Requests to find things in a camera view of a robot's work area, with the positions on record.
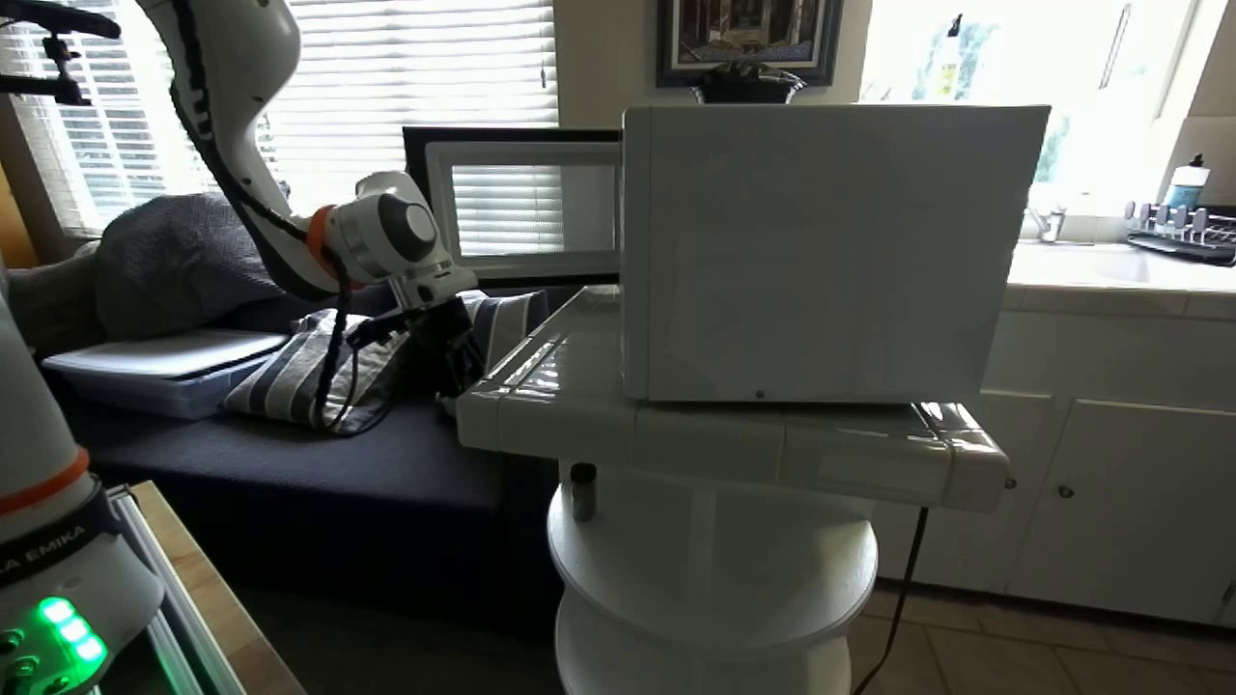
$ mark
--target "white pedestal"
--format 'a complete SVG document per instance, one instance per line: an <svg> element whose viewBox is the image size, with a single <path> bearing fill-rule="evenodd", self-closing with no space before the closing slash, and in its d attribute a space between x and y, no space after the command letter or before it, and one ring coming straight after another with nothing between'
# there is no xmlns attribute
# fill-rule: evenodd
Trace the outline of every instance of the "white pedestal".
<svg viewBox="0 0 1236 695"><path fill-rule="evenodd" d="M560 487L567 585L555 665L570 695L847 695L847 625L878 581L858 502L601 475L596 518Z"/></svg>

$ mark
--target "window blind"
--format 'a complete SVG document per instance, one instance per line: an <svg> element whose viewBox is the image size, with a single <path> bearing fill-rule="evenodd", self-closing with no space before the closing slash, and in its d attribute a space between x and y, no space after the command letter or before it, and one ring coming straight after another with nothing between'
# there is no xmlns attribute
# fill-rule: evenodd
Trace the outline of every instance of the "window blind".
<svg viewBox="0 0 1236 695"><path fill-rule="evenodd" d="M166 49L131 0L73 0L113 15L121 44L69 35L90 109L40 106L90 230L158 197L211 190L175 119ZM403 129L555 129L552 0L288 0L301 67L257 125L257 146L297 213L352 203L372 172L403 172ZM5 31L5 70L50 74L43 31Z"/></svg>

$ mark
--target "white box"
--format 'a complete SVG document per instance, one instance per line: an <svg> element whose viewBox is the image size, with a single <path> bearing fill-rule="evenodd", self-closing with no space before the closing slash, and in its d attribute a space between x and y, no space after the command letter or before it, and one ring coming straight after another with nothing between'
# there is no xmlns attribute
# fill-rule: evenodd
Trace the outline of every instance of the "white box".
<svg viewBox="0 0 1236 695"><path fill-rule="evenodd" d="M974 400L1044 129L1048 109L628 109L627 394Z"/></svg>

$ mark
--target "wall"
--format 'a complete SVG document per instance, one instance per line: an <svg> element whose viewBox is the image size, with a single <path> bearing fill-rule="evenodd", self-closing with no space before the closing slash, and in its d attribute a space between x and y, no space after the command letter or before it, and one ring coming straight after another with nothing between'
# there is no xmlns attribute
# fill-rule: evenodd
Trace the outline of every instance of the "wall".
<svg viewBox="0 0 1236 695"><path fill-rule="evenodd" d="M874 0L842 4L835 85L800 106L847 106L861 91ZM555 83L564 129L619 129L628 106L690 106L690 91L658 91L658 0L555 0Z"/></svg>
<svg viewBox="0 0 1236 695"><path fill-rule="evenodd" d="M1236 4L1211 40L1174 161L1206 155L1206 205L1236 205Z"/></svg>
<svg viewBox="0 0 1236 695"><path fill-rule="evenodd" d="M40 262L29 235L27 235L27 219L15 210L5 167L0 167L0 258L5 258L5 268L34 268Z"/></svg>

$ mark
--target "kitchen counter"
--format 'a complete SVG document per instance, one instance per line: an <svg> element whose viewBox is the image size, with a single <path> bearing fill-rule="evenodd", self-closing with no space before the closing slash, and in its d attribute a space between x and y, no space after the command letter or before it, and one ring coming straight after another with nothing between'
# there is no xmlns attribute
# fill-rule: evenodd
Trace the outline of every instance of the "kitchen counter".
<svg viewBox="0 0 1236 695"><path fill-rule="evenodd" d="M1231 309L1236 268L1180 262L1122 244L1025 241L1008 271L1008 309Z"/></svg>

